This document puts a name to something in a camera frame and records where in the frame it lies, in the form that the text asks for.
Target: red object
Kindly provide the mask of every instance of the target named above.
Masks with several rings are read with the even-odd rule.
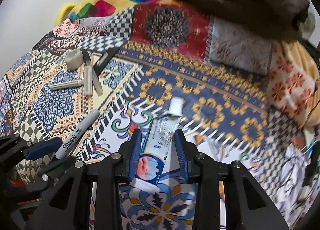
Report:
[[[207,14],[201,14],[191,7],[159,5],[156,2],[136,5],[136,9],[134,11],[134,23],[131,40],[156,46],[154,42],[152,42],[151,38],[149,38],[147,35],[146,24],[148,23],[148,15],[152,16],[155,14],[156,9],[166,9],[167,7],[171,7],[174,11],[182,10],[183,18],[188,19],[185,24],[189,28],[189,33],[185,36],[186,43],[179,43],[176,48],[167,49],[175,51],[177,53],[185,54],[189,57],[195,57],[203,60],[205,57],[205,50],[207,46],[206,44],[210,16]]]

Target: metal bolt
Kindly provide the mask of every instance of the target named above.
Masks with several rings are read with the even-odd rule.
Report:
[[[241,168],[241,167],[242,167],[242,164],[241,164],[241,162],[239,162],[239,161],[233,161],[233,162],[232,162],[232,165],[233,165],[234,167],[236,167],[236,168]]]
[[[75,163],[75,167],[76,168],[81,168],[82,166],[83,166],[83,161],[77,161],[76,163]]]
[[[121,157],[121,154],[120,154],[120,153],[113,153],[113,154],[111,155],[111,158],[114,159],[114,160],[117,160],[117,159],[119,159],[120,157]]]
[[[197,153],[196,154],[196,157],[199,159],[199,160],[202,160],[205,158],[205,154],[204,153]]]
[[[47,174],[42,174],[42,179],[44,180],[44,181],[48,181],[49,180],[49,177],[48,177],[48,175]]]

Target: red fabric patch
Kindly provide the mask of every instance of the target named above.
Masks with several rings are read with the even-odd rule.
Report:
[[[159,46],[159,40],[161,40],[161,36],[158,36],[156,39],[151,39],[151,37],[147,33],[146,24],[150,23],[150,19],[152,19],[152,16],[155,16],[157,9],[168,9],[168,11],[170,11],[170,8],[172,8],[174,11],[172,18],[176,19],[175,22],[172,23],[180,22],[181,18],[179,18],[179,14],[182,10],[182,19],[184,20],[183,26],[187,27],[188,33],[185,36],[183,36],[179,33],[176,33],[175,29],[172,29],[172,26],[166,27],[163,22],[159,22],[159,25],[156,25],[158,30],[164,31],[166,35],[168,34],[168,30],[171,31],[171,33],[169,32],[169,34],[171,35],[167,36],[167,38],[164,39],[175,40],[175,38],[180,36],[180,38],[176,40],[180,41],[176,43],[176,45],[178,46],[167,47],[167,49],[203,60],[205,57],[210,15],[200,14],[191,7],[179,7],[176,5],[159,5],[156,2],[149,2],[136,5],[136,9],[134,11],[131,40],[161,47]]]

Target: tape roll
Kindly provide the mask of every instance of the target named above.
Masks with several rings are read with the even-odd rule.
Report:
[[[68,69],[77,69],[83,63],[83,55],[81,50],[75,49],[66,54],[64,61]]]

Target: patterned bedsheet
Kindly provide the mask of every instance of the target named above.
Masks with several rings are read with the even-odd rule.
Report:
[[[288,147],[295,148],[291,141],[301,133],[284,113],[267,108],[266,77],[208,62],[209,54],[216,50],[214,22],[213,17],[173,0],[137,4],[111,16],[65,20],[1,80],[1,134],[19,133],[32,142],[55,136],[66,140],[88,112],[97,108],[99,118],[72,152],[89,164],[116,152],[135,128],[140,128],[145,137],[151,119],[169,108],[172,96],[179,96],[184,99],[180,128],[187,140],[217,161],[240,160],[283,212],[289,226],[294,226],[319,191],[318,175],[314,191],[305,202],[296,202],[300,183],[285,185],[297,190],[288,197],[290,208],[278,200],[277,193],[284,186],[283,169],[296,166],[286,162],[290,158]],[[269,50],[264,55],[271,57],[272,46],[265,47]],[[72,48],[88,50],[92,63],[110,49],[118,50],[99,76],[103,96],[94,93],[87,97],[81,87],[49,89],[51,84],[82,78],[83,66],[70,71],[63,61],[66,51]],[[259,49],[249,50],[252,55],[259,54]],[[174,145],[168,156],[159,193],[152,195],[130,185],[120,186],[125,229],[191,229],[197,188],[181,181]],[[50,154],[37,161],[22,161],[16,169],[29,183],[52,157]],[[299,177],[304,174],[306,157],[299,157]],[[222,184],[220,205],[224,229]],[[288,209],[294,212],[288,215]]]

